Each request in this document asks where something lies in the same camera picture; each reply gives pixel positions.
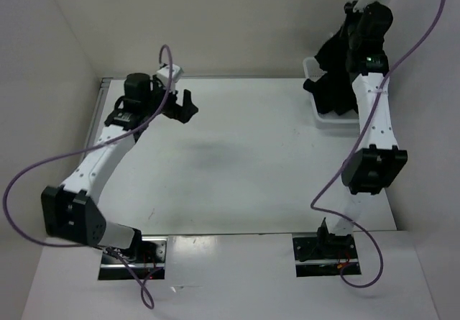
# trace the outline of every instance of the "gray wall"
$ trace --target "gray wall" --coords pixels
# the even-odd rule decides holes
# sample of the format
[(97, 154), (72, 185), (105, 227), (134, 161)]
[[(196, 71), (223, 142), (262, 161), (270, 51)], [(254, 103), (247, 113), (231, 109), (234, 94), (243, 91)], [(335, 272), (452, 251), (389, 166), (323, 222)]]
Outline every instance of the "gray wall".
[(100, 76), (152, 72), (162, 43), (188, 75), (302, 76), (348, 0), (57, 0)]
[[(53, 0), (0, 0), (0, 189), (23, 167), (81, 147), (98, 81)], [(40, 193), (75, 165), (66, 160), (26, 175), (10, 196), (20, 227), (43, 239)], [(41, 248), (0, 216), (1, 318), (20, 319)]]
[[(392, 0), (386, 48), (393, 61), (432, 22), (439, 0)], [(388, 191), (400, 229), (410, 230), (442, 320), (460, 314), (460, 0), (390, 83), (393, 126), (408, 165)]]

